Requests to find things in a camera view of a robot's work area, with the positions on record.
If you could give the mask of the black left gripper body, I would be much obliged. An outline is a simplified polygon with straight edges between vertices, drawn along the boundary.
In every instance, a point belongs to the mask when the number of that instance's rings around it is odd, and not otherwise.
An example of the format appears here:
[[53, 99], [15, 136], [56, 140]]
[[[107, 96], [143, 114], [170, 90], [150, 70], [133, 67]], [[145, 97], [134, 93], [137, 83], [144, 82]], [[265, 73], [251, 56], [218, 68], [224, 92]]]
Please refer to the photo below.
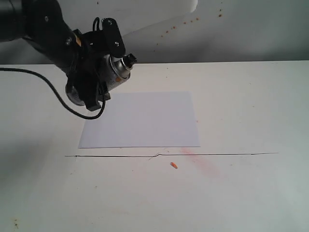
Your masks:
[[72, 36], [73, 59], [70, 64], [70, 80], [103, 80], [107, 68], [103, 60], [113, 56], [113, 29], [95, 29], [82, 34], [78, 29]]

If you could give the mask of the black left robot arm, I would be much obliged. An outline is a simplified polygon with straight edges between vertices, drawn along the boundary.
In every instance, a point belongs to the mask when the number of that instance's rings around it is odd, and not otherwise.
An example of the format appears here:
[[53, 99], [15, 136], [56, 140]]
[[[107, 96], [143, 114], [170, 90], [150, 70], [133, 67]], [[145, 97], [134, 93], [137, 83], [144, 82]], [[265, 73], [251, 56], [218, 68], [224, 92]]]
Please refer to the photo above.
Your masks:
[[46, 56], [67, 77], [69, 100], [89, 111], [100, 109], [110, 91], [130, 78], [136, 62], [127, 54], [116, 21], [95, 18], [81, 33], [65, 23], [56, 0], [3, 0], [0, 40], [23, 39]]

